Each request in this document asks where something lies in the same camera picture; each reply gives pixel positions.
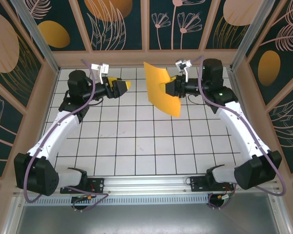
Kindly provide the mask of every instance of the dark green wallpaper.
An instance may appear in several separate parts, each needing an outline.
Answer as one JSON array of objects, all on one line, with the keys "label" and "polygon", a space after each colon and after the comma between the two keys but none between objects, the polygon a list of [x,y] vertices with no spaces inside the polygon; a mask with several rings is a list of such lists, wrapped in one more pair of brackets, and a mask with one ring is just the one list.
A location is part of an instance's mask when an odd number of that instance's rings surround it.
[{"label": "dark green wallpaper", "polygon": [[23,115],[0,96],[0,176],[10,155]]},{"label": "dark green wallpaper", "polygon": [[85,50],[68,0],[25,0],[24,2],[52,51]]},{"label": "dark green wallpaper", "polygon": [[284,156],[293,173],[293,90],[269,112]]},{"label": "dark green wallpaper", "polygon": [[206,49],[237,49],[260,3],[260,1],[221,0]]},{"label": "dark green wallpaper", "polygon": [[93,50],[142,50],[140,0],[78,0],[78,4]]},{"label": "dark green wallpaper", "polygon": [[210,4],[210,0],[150,0],[150,50],[198,49]]},{"label": "dark green wallpaper", "polygon": [[27,106],[41,64],[0,4],[0,83]]},{"label": "dark green wallpaper", "polygon": [[257,42],[257,39],[259,38],[259,36],[262,34],[264,28],[266,27],[267,25],[267,22],[269,21],[270,17],[272,16],[273,12],[275,11],[277,5],[280,3],[280,0],[275,0],[274,4],[273,4],[273,7],[268,15],[268,17],[266,18],[265,22],[263,23],[261,29],[259,30],[259,32],[257,33],[256,37],[254,38],[252,44],[250,45],[249,49],[247,50],[246,52],[246,56],[248,57],[250,52],[252,51],[255,43]]},{"label": "dark green wallpaper", "polygon": [[250,61],[266,104],[293,78],[292,4],[287,1]]}]

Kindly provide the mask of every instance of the yellow plastic sheet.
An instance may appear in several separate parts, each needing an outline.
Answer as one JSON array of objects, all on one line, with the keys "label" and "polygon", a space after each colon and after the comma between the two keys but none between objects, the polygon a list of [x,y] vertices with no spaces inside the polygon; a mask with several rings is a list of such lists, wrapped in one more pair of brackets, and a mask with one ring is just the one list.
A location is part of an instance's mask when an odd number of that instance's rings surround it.
[{"label": "yellow plastic sheet", "polygon": [[170,82],[170,77],[166,69],[154,67],[144,63],[146,71],[146,86],[148,100],[159,110],[174,116],[180,116],[181,101],[178,97],[172,97],[162,91],[161,83]]}]

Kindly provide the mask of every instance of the grid floor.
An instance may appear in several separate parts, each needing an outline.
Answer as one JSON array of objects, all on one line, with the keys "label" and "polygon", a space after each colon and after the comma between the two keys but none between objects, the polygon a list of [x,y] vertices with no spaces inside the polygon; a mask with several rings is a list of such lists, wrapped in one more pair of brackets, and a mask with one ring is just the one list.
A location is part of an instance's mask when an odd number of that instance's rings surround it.
[{"label": "grid floor", "polygon": [[[191,68],[190,78],[197,77],[196,69]],[[73,70],[61,69],[45,130],[56,117]],[[167,70],[171,76],[178,74],[175,67]],[[183,98],[180,117],[174,118],[148,101],[143,68],[110,68],[108,76],[130,80],[130,90],[90,107],[60,149],[56,169],[76,167],[87,170],[89,176],[175,175],[240,164],[230,132],[200,96],[191,100],[201,105]],[[224,80],[231,87],[225,69]]]}]

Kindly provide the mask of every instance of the metal sheet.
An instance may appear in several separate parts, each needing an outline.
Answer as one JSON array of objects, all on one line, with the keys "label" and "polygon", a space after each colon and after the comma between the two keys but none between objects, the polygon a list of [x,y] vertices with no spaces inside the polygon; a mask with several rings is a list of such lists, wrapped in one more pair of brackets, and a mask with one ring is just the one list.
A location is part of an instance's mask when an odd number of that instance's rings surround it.
[{"label": "metal sheet", "polygon": [[98,206],[75,213],[67,206],[24,207],[18,234],[277,234],[263,193],[237,194],[224,210],[206,204]]}]

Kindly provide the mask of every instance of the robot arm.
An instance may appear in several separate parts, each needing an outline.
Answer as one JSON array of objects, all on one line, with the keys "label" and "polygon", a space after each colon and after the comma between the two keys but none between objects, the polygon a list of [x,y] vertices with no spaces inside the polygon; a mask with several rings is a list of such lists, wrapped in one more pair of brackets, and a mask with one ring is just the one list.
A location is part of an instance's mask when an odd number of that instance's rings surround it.
[{"label": "robot arm", "polygon": [[[103,97],[119,98],[130,88],[130,81],[122,81],[120,78],[102,77],[107,74],[108,65],[92,65],[92,69],[97,71],[100,82],[95,84],[95,94],[93,100]],[[40,152],[34,160],[28,176],[27,189],[43,195],[51,195],[57,188],[75,186],[80,190],[86,190],[87,173],[77,168],[67,168],[55,171],[53,165],[60,147],[67,136],[78,127],[89,110],[89,105],[68,116],[64,121],[59,120],[64,116],[79,109],[89,100],[91,96],[92,80],[88,78],[84,71],[76,70],[69,74],[69,90],[65,93],[59,112],[51,127],[26,154],[19,153],[14,159],[17,186],[23,189],[25,171],[32,156],[38,149]]]},{"label": "robot arm", "polygon": [[[180,60],[176,62],[176,65],[178,70],[180,72],[184,71],[185,74],[171,78],[171,81],[162,87],[163,91],[171,96],[178,96],[180,98],[184,98],[186,94],[200,95],[198,80],[196,78],[188,78],[187,69],[191,67],[191,62],[189,60]],[[247,121],[233,91],[223,86],[222,73],[223,66],[220,60],[204,60],[202,75],[204,94],[212,102],[234,110]],[[206,178],[209,186],[213,188],[219,183],[227,182],[238,184],[243,189],[249,189],[274,179],[275,171],[255,144],[249,130],[240,120],[240,117],[233,115],[227,110],[211,106],[208,103],[207,105],[230,129],[243,157],[243,164],[237,167],[218,165],[207,169]],[[258,139],[260,147],[278,168],[281,163],[281,154],[278,151],[272,152],[256,134],[251,125],[249,126]]]}]

